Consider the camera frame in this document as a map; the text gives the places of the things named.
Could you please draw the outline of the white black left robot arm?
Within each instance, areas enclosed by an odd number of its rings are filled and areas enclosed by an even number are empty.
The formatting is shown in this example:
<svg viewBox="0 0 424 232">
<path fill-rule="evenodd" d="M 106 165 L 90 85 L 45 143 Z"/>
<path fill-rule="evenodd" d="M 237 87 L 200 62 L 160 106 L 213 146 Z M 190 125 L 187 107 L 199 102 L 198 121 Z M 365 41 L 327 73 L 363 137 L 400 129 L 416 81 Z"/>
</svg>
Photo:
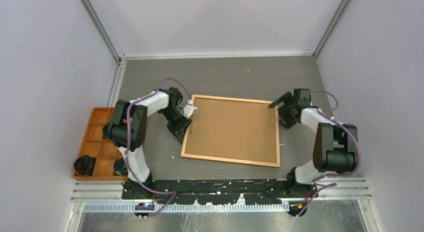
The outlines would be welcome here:
<svg viewBox="0 0 424 232">
<path fill-rule="evenodd" d="M 143 144 L 147 135 L 147 120 L 154 113 L 167 120 L 168 131 L 180 142 L 184 141 L 191 116 L 198 110 L 192 100 L 185 107 L 181 92 L 175 88 L 156 89 L 151 93 L 131 101 L 118 100 L 110 121 L 103 127 L 103 136 L 118 148 L 125 162 L 128 179 L 136 182 L 134 192 L 141 199 L 148 199 L 154 192 L 152 173 L 147 166 Z"/>
</svg>

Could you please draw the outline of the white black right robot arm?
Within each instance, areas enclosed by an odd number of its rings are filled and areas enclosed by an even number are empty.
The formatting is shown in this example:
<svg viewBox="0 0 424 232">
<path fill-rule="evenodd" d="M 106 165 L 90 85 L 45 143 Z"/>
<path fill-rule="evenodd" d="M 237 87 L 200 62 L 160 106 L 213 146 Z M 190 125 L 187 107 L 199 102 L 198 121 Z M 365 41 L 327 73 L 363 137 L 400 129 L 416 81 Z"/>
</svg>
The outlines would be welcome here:
<svg viewBox="0 0 424 232">
<path fill-rule="evenodd" d="M 296 88 L 269 104 L 285 129 L 302 124 L 315 133 L 312 159 L 286 176 L 285 190 L 291 197 L 315 190 L 314 183 L 325 177 L 354 175 L 362 161 L 357 127 L 325 114 L 324 108 L 312 104 L 311 94 L 310 89 Z"/>
</svg>

